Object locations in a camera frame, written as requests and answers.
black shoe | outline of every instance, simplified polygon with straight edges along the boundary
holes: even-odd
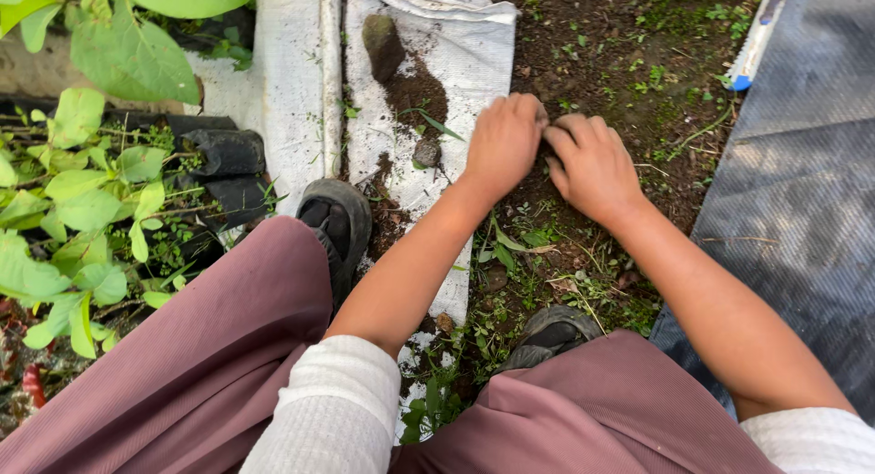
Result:
[[[493,371],[493,375],[533,368],[602,335],[601,328],[591,316],[567,305],[541,309],[532,315],[522,331],[528,336],[516,345],[508,360]]]
[[[323,178],[304,190],[297,218],[316,234],[328,254],[334,312],[353,290],[353,274],[371,237],[371,208],[352,185]]]

black rubber sandal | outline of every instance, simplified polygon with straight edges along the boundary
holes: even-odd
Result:
[[[319,200],[338,204],[349,216],[349,249],[343,257],[335,248],[334,242],[325,232],[328,218],[319,227],[311,226],[316,238],[325,247],[328,254],[328,268],[331,271],[331,287],[334,299],[334,312],[337,314],[340,305],[353,289],[353,274],[359,265],[361,256],[367,249],[367,240],[371,237],[371,208],[365,196],[352,185],[336,179],[323,178],[312,182],[304,190],[304,196],[298,206],[298,218],[308,202]]]
[[[601,328],[583,310],[555,305],[532,315],[522,329],[527,334],[493,375],[533,368],[553,356],[572,350],[602,335]]]

stone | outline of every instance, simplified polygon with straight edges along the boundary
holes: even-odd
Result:
[[[361,29],[361,39],[371,61],[371,76],[379,83],[387,82],[406,55],[395,29],[395,21],[380,14],[367,16]]]
[[[413,165],[416,166],[418,163],[427,168],[434,168],[440,163],[440,156],[440,143],[436,139],[422,138],[413,149]]]
[[[435,326],[438,329],[443,330],[444,334],[453,334],[453,331],[456,328],[456,324],[453,323],[453,319],[446,312],[438,315],[435,321]]]
[[[489,293],[494,293],[499,289],[508,286],[508,270],[501,264],[495,264],[489,267],[487,271],[487,284]]]

mauve pants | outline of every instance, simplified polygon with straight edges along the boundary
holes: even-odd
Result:
[[[277,216],[0,443],[0,472],[213,473],[242,463],[332,310],[324,249]],[[491,380],[402,472],[780,472],[687,373],[618,330]]]

forearm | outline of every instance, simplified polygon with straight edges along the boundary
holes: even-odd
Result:
[[[325,337],[356,335],[397,356],[494,204],[463,175],[367,272]]]
[[[652,204],[610,227],[672,309],[739,419],[797,407],[854,412],[826,370],[765,301]]]

